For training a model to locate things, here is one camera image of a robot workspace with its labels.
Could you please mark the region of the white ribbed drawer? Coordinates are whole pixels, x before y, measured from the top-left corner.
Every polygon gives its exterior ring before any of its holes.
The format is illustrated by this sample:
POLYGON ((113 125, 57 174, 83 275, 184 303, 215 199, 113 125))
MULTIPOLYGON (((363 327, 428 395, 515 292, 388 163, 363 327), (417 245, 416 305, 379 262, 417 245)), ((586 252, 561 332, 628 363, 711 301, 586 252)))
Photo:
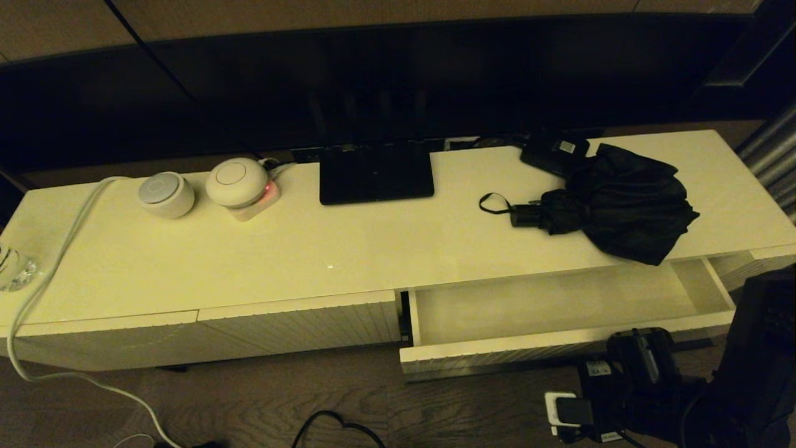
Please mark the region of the white ribbed drawer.
POLYGON ((608 338, 663 328, 674 340, 727 329, 733 300, 705 258, 625 264, 409 293, 407 380, 499 364, 602 352, 608 338))

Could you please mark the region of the black folding umbrella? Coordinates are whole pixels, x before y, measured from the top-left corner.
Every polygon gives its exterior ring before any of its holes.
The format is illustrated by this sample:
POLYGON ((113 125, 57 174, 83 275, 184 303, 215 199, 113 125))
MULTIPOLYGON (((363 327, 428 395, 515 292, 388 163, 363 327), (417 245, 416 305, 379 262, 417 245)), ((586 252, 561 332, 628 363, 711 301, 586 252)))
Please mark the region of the black folding umbrella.
POLYGON ((562 178, 560 189, 549 190, 525 204, 506 202, 500 210, 515 228, 537 228, 549 235, 580 231, 597 249, 613 257, 659 266, 699 213, 687 199, 676 167, 609 144, 562 178))

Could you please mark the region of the white TV cabinet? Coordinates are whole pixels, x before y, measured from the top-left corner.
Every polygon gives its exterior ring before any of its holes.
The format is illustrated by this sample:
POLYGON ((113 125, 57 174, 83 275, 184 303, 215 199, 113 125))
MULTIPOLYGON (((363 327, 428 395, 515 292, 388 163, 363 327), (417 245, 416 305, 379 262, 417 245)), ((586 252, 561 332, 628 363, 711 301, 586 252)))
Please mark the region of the white TV cabinet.
MULTIPOLYGON (((665 262, 796 244, 796 226, 714 131, 608 138, 678 169, 700 214, 665 262)), ((106 187, 23 324, 195 311, 262 302, 429 289, 641 263, 609 257, 580 232, 515 228, 478 207, 496 192, 539 198, 560 179, 514 147, 432 154, 435 195, 323 206, 318 164, 279 176, 282 196, 248 222, 200 195, 176 220, 136 202, 139 179, 106 187)), ((257 348, 196 319, 201 361, 257 348)))

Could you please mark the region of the narrow white ribbed door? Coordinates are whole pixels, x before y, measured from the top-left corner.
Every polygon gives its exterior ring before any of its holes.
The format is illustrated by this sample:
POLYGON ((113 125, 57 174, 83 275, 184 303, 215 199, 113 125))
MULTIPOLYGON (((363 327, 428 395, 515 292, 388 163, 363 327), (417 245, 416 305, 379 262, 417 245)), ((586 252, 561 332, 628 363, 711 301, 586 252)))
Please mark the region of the narrow white ribbed door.
POLYGON ((796 263, 796 244, 754 249, 708 258, 728 292, 744 286, 748 278, 796 263))

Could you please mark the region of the black set-top box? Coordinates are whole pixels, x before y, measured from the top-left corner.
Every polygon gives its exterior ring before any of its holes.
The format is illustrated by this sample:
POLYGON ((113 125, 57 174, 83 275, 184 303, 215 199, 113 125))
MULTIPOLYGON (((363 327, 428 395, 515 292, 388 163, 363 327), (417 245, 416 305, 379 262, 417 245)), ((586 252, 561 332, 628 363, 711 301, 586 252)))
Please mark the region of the black set-top box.
POLYGON ((562 178, 586 161, 590 143, 559 133, 538 133, 522 145, 520 161, 562 178))

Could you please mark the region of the grey curtain folds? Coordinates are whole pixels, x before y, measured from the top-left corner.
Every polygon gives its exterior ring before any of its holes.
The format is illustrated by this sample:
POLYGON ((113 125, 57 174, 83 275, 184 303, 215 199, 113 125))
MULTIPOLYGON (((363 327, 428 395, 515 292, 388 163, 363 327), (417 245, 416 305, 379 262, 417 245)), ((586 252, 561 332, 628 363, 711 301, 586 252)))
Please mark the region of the grey curtain folds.
POLYGON ((796 99, 745 139, 736 155, 796 226, 796 99))

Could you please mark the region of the white ribbed cabinet door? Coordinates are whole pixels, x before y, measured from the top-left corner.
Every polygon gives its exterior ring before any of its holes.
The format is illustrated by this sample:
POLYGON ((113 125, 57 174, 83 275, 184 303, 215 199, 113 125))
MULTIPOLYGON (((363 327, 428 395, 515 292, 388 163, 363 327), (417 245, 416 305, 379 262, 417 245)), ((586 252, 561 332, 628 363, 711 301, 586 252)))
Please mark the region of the white ribbed cabinet door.
POLYGON ((276 355, 398 342, 398 306, 384 290, 202 309, 197 321, 276 355))

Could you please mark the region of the white power strip red light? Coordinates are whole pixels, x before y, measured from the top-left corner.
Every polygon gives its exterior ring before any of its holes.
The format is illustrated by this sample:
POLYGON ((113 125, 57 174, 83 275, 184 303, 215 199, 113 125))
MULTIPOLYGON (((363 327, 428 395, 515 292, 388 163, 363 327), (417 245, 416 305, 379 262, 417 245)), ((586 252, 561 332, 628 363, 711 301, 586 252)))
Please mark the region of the white power strip red light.
POLYGON ((257 198, 253 203, 239 208, 228 208, 227 212, 230 213, 236 221, 248 222, 265 212, 267 208, 273 206, 281 198, 281 190, 275 181, 270 180, 262 191, 262 195, 257 198))

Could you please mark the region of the black flat television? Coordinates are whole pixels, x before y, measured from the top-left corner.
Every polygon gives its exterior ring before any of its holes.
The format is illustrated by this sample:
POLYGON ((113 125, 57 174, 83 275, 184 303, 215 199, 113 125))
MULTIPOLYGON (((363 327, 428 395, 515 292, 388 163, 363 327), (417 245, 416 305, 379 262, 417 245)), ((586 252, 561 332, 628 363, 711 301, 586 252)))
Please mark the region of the black flat television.
POLYGON ((0 165, 767 119, 796 98, 796 10, 355 27, 136 45, 0 68, 0 165))

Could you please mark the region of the white domed round device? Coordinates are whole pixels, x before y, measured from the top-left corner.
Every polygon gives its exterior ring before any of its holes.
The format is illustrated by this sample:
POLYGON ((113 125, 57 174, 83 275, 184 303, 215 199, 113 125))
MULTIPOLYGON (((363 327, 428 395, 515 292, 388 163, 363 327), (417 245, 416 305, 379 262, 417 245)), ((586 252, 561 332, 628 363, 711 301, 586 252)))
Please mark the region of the white domed round device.
POLYGON ((253 159, 238 157, 218 164, 205 181, 208 198, 216 204, 236 209, 251 206, 266 192, 270 176, 253 159))

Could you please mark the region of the white round speaker grey top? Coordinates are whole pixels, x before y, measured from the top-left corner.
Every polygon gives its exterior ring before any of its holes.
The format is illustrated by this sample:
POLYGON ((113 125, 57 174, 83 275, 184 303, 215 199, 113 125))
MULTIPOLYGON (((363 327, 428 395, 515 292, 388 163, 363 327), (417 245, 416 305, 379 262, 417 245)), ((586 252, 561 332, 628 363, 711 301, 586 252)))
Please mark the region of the white round speaker grey top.
POLYGON ((145 179, 137 190, 137 201, 151 215, 177 219, 190 213, 195 190, 183 175, 164 171, 145 179))

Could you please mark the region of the white plain cabinet panel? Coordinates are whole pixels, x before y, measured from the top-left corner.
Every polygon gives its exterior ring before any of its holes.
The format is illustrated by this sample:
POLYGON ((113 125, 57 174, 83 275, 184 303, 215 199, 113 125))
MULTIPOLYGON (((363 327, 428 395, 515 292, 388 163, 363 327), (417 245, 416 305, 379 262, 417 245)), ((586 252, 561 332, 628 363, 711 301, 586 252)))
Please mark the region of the white plain cabinet panel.
POLYGON ((22 324, 11 338, 20 360, 109 371, 200 362, 197 312, 22 324))

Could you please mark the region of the clear glass object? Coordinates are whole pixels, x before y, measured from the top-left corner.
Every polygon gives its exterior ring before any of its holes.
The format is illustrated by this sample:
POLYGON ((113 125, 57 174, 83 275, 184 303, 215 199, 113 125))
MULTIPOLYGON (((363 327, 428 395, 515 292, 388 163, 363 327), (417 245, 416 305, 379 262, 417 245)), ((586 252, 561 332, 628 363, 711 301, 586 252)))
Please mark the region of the clear glass object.
POLYGON ((12 292, 27 286, 38 272, 31 257, 0 243, 0 291, 12 292))

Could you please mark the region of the black television base plate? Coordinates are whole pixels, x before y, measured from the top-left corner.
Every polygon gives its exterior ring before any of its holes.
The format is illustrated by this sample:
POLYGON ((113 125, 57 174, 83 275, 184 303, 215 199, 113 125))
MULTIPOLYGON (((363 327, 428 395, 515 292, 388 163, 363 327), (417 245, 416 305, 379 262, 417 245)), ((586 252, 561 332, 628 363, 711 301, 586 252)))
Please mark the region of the black television base plate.
POLYGON ((319 162, 319 201, 324 206, 435 195, 430 153, 419 142, 330 149, 319 162))

